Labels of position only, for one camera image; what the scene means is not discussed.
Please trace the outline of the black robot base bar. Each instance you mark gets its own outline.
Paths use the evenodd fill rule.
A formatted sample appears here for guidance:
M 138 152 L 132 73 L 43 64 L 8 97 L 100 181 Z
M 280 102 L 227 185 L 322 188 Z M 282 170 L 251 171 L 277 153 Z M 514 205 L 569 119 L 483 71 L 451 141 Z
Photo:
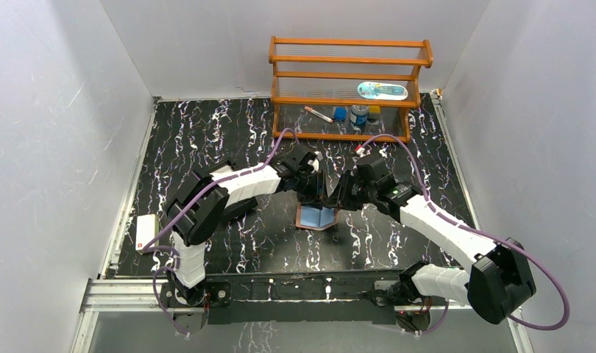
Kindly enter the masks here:
M 192 289 L 175 275 L 161 285 L 162 305 L 174 314 L 199 313 L 210 325 L 256 321 L 368 321 L 396 324 L 411 317 L 423 329 L 439 297 L 415 298 L 400 282 L 401 270 L 348 270 L 209 274 Z

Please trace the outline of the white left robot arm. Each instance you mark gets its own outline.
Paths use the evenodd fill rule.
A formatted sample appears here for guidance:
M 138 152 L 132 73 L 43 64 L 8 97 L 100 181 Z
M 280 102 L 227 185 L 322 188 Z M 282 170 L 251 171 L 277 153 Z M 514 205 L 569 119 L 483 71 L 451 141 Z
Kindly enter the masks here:
M 321 201 L 324 171 L 319 163 L 259 163 L 227 173 L 197 174 L 190 191 L 177 193 L 165 210 L 164 230 L 174 240 L 174 281 L 179 284 L 177 296 L 186 305 L 197 306 L 205 299 L 205 243 L 227 210 L 256 196 L 290 190 L 308 201 Z

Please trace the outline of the brown leather card holder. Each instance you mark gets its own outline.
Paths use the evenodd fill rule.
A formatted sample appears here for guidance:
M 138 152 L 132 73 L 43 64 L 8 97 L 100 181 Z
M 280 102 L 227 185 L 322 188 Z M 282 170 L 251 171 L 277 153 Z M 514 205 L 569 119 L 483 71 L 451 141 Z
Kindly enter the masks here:
M 300 229 L 323 231 L 338 222 L 338 210 L 327 207 L 312 207 L 300 204 L 297 208 L 295 225 Z

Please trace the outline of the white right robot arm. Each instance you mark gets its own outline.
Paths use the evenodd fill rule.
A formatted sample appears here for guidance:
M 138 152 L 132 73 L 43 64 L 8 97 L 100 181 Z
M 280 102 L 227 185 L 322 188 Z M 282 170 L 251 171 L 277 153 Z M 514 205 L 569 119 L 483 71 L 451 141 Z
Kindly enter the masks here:
M 439 267 L 419 261 L 399 275 L 389 290 L 395 299 L 420 304 L 429 296 L 468 304 L 485 321 L 499 324 L 536 294 L 528 260 L 513 250 L 518 243 L 475 236 L 464 223 L 450 224 L 442 212 L 425 201 L 421 190 L 392 175 L 363 181 L 346 171 L 325 204 L 341 210 L 359 210 L 373 204 L 384 215 L 424 235 L 459 264 Z

